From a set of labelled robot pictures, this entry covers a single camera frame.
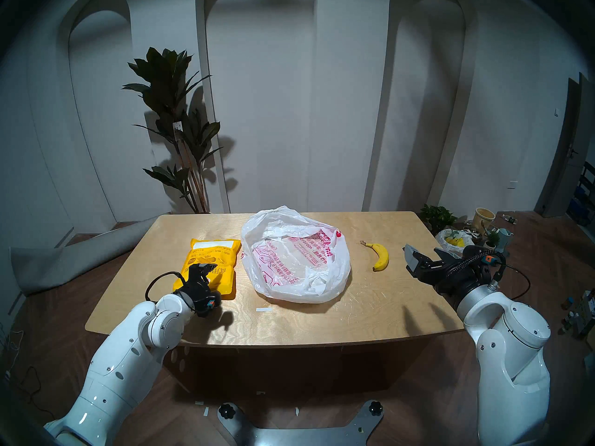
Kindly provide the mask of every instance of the black cable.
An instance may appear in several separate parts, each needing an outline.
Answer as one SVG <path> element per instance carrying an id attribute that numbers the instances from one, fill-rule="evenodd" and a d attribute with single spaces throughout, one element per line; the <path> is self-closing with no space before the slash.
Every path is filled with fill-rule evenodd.
<path id="1" fill-rule="evenodd" d="M 182 285 L 184 285 L 184 286 L 186 285 L 186 280 L 184 279 L 184 277 L 182 276 L 182 274 L 180 272 L 167 272 L 167 273 L 164 273 L 162 275 L 159 275 L 159 276 L 157 276 L 157 278 L 155 278 L 153 281 L 151 281 L 151 284 L 149 285 L 149 287 L 145 291 L 145 300 L 147 302 L 157 303 L 154 300 L 149 299 L 149 291 L 151 290 L 151 288 L 157 282 L 158 279 L 161 279 L 161 278 L 163 278 L 164 276 L 167 276 L 167 275 L 175 275 L 175 276 L 177 276 L 179 279 L 182 280 Z"/>
<path id="2" fill-rule="evenodd" d="M 527 280 L 527 289 L 525 289 L 521 294 L 519 294 L 516 297 L 513 297 L 511 300 L 516 300 L 519 297 L 522 297 L 523 295 L 527 294 L 527 292 L 529 291 L 529 289 L 531 289 L 531 280 L 529 279 L 529 277 L 527 275 L 525 275 L 523 272 L 521 272 L 518 268 L 514 268 L 513 266 L 510 266 L 508 264 L 505 265 L 505 267 L 514 270 L 516 273 L 521 274 L 522 276 L 525 277 L 525 279 Z"/>
<path id="3" fill-rule="evenodd" d="M 25 383 L 25 380 L 27 379 L 27 376 L 29 375 L 29 371 L 31 369 L 33 369 L 33 372 L 35 373 L 35 377 L 37 379 L 37 384 L 39 385 L 39 387 L 37 388 L 37 390 L 34 390 L 34 391 L 32 391 L 32 392 L 29 393 L 29 391 L 27 391 L 23 387 L 23 384 Z M 25 371 L 25 377 L 23 377 L 23 380 L 21 380 L 21 382 L 17 382 L 15 384 L 15 387 L 17 387 L 20 391 L 23 391 L 23 392 L 25 392 L 27 394 L 27 396 L 29 397 L 29 399 L 27 401 L 28 404 L 34 405 L 39 411 L 48 413 L 50 416 L 52 416 L 52 420 L 56 420 L 56 416 L 53 415 L 53 413 L 50 410 L 44 409 L 42 407 L 39 407 L 35 403 L 35 400 L 33 399 L 33 397 L 41 391 L 41 381 L 39 380 L 39 374 L 37 374 L 37 369 L 35 369 L 35 366 L 29 366 L 27 368 L 27 370 Z"/>

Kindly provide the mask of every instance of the yellow package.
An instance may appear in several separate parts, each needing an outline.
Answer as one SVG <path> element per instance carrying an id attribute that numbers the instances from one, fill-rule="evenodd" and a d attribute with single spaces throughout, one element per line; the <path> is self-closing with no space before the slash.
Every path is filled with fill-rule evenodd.
<path id="1" fill-rule="evenodd" d="M 234 275 L 236 271 L 237 252 L 240 250 L 240 240 L 212 240 L 199 241 L 192 239 L 190 252 L 182 267 L 182 276 L 188 279 L 188 269 L 195 263 L 216 263 L 217 267 L 206 277 L 209 279 L 209 289 L 219 291 L 221 298 L 234 292 Z M 173 290 L 182 287 L 182 281 L 177 279 Z"/>

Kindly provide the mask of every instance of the banana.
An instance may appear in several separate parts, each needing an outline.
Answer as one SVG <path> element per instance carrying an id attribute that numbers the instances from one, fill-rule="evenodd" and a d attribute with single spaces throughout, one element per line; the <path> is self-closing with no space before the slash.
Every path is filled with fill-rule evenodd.
<path id="1" fill-rule="evenodd" d="M 376 254 L 378 254 L 378 262 L 374 264 L 372 270 L 375 272 L 379 272 L 384 270 L 386 266 L 389 264 L 389 252 L 382 244 L 378 243 L 366 243 L 365 241 L 360 241 L 364 246 L 371 247 L 374 249 Z"/>

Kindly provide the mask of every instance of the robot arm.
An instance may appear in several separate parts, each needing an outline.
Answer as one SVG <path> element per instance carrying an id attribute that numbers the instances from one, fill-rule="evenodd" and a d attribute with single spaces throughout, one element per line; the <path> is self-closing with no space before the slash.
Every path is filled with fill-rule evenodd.
<path id="1" fill-rule="evenodd" d="M 549 403 L 550 376 L 543 345 L 550 328 L 531 307 L 496 291 L 497 281 L 492 280 L 485 262 L 486 257 L 500 254 L 468 246 L 463 258 L 457 259 L 436 249 L 441 259 L 432 261 L 410 245 L 404 251 L 409 272 L 447 300 L 475 343 L 481 368 L 477 395 L 480 442 L 496 446 L 536 439 Z M 500 260 L 504 266 L 505 259 Z M 503 270 L 494 279 L 499 281 Z"/>
<path id="2" fill-rule="evenodd" d="M 71 410 L 46 424 L 54 438 L 63 444 L 85 444 L 81 440 L 93 446 L 112 444 L 124 419 L 151 390 L 165 354 L 180 342 L 184 326 L 194 314 L 206 316 L 221 304 L 220 294 L 209 290 L 206 279 L 214 267 L 192 265 L 188 281 L 183 280 L 175 293 L 130 311 L 93 355 Z"/>

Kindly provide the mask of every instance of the wooden table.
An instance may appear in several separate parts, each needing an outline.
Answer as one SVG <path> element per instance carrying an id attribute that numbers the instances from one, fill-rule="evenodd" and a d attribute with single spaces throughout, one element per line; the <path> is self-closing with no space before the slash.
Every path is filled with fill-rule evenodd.
<path id="1" fill-rule="evenodd" d="M 438 246 L 413 212 L 320 212 L 307 217 L 338 227 L 351 258 L 345 291 L 322 304 L 298 304 L 258 294 L 239 258 L 236 296 L 222 301 L 207 318 L 193 317 L 182 346 L 309 347 L 395 341 L 460 331 L 456 312 L 405 269 L 403 246 L 415 246 L 432 259 Z M 109 334 L 138 303 L 147 285 L 161 273 L 180 270 L 190 239 L 239 239 L 251 214 L 163 215 L 132 251 L 89 317 L 87 331 Z M 388 267 L 373 272 L 376 253 L 359 240 L 386 246 Z M 151 290 L 158 300 L 171 293 L 175 278 L 160 279 Z M 257 308 L 271 308 L 257 312 Z M 189 349 L 184 349 L 189 360 Z M 166 358 L 164 364 L 170 366 Z"/>

